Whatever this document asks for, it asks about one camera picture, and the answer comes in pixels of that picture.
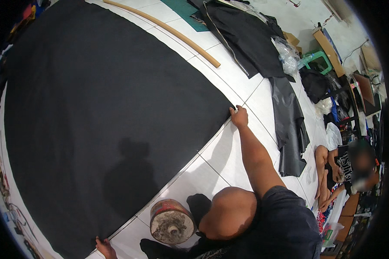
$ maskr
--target rusty metal can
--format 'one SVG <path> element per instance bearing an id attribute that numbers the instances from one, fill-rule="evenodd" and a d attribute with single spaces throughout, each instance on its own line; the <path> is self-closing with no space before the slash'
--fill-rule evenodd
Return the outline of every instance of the rusty metal can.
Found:
<path id="1" fill-rule="evenodd" d="M 164 244 L 181 244 L 196 230 L 192 214 L 176 200 L 156 203 L 151 208 L 150 218 L 151 235 Z"/>

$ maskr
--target cardboard tube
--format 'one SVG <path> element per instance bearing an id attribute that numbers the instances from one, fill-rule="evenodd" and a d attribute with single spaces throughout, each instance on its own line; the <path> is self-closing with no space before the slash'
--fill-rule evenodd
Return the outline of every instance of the cardboard tube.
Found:
<path id="1" fill-rule="evenodd" d="M 184 41 L 184 43 L 186 43 L 187 45 L 192 47 L 194 50 L 196 50 L 200 55 L 202 55 L 205 59 L 207 59 L 214 67 L 218 68 L 220 66 L 220 63 L 216 59 L 214 59 L 209 53 L 207 53 L 202 48 L 200 48 L 199 45 L 197 45 L 196 43 L 192 42 L 189 38 L 187 38 L 186 36 L 184 36 L 180 32 L 176 31 L 175 29 L 171 28 L 167 24 L 163 23 L 162 21 L 154 18 L 151 15 L 148 15 L 146 13 L 138 11 L 137 9 L 131 8 L 129 6 L 122 5 L 122 4 L 119 4 L 119 3 L 115 3 L 115 2 L 112 2 L 110 0 L 103 0 L 103 1 L 104 1 L 104 3 L 108 3 L 110 5 L 114 5 L 114 6 L 117 6 L 119 8 L 123 8 L 125 10 L 129 10 L 129 11 L 135 13 L 135 14 L 138 14 L 138 15 L 140 15 L 140 16 L 142 16 L 142 17 L 144 17 L 144 18 L 154 22 L 155 24 L 158 24 L 160 27 L 164 28 L 165 30 L 167 30 L 168 32 L 170 32 L 171 34 L 176 36 L 177 38 L 179 38 L 182 41 Z"/>

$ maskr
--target green plastic stool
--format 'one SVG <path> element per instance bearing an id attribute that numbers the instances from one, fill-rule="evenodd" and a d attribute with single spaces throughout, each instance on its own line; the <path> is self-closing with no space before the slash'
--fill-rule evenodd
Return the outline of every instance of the green plastic stool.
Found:
<path id="1" fill-rule="evenodd" d="M 307 63 L 305 64 L 305 67 L 306 67 L 307 69 L 310 69 L 310 66 L 308 65 L 308 63 L 310 63 L 311 61 L 316 60 L 316 59 L 318 59 L 318 58 L 324 58 L 324 61 L 326 61 L 326 64 L 327 64 L 327 68 L 324 69 L 324 70 L 321 72 L 322 75 L 326 75 L 328 72 L 330 72 L 330 71 L 333 69 L 332 64 L 330 63 L 330 60 L 328 60 L 327 55 L 324 53 L 324 51 L 316 51 L 316 52 L 310 51 L 310 52 L 307 52 L 307 53 L 303 56 L 302 59 L 305 59 L 305 57 L 307 57 L 307 56 L 309 56 L 309 55 L 311 55 L 311 54 L 314 54 L 314 56 L 313 56 L 313 58 L 312 58 L 309 62 L 307 62 Z"/>

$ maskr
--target black t-shirt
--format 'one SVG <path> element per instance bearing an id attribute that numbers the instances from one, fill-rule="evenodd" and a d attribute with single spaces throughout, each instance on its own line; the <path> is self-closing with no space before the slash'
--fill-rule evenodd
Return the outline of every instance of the black t-shirt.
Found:
<path id="1" fill-rule="evenodd" d="M 334 162 L 340 167 L 344 174 L 344 187 L 348 194 L 354 194 L 355 190 L 352 188 L 351 176 L 353 168 L 349 160 L 348 149 L 349 145 L 338 146 L 338 155 L 334 158 Z"/>
<path id="2" fill-rule="evenodd" d="M 283 186 L 268 190 L 258 201 L 253 225 L 236 241 L 196 259 L 320 258 L 322 239 L 305 202 Z"/>

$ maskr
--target zipper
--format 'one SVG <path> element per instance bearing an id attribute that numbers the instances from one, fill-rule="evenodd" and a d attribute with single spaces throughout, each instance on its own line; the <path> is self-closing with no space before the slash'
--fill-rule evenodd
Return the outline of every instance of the zipper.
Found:
<path id="1" fill-rule="evenodd" d="M 218 30 L 218 27 L 216 27 L 215 23 L 212 21 L 212 19 L 210 18 L 209 16 L 209 13 L 207 12 L 207 7 L 206 7 L 206 1 L 203 1 L 203 6 L 206 10 L 206 14 L 207 14 L 207 17 L 209 18 L 210 22 L 215 26 L 215 29 L 217 30 L 217 32 L 220 34 L 220 36 L 222 37 L 222 39 L 225 41 L 225 44 L 226 44 L 226 47 L 227 49 L 230 49 L 231 52 L 232 52 L 232 55 L 233 55 L 233 59 L 235 60 L 235 62 L 238 64 L 238 66 L 242 69 L 242 71 L 246 74 L 246 76 L 249 76 L 249 73 L 246 71 L 246 69 L 241 65 L 241 63 L 236 59 L 236 55 L 235 55 L 235 52 L 233 52 L 233 49 L 229 46 L 228 42 L 226 41 L 225 37 L 223 37 L 222 33 L 220 33 L 220 31 Z"/>

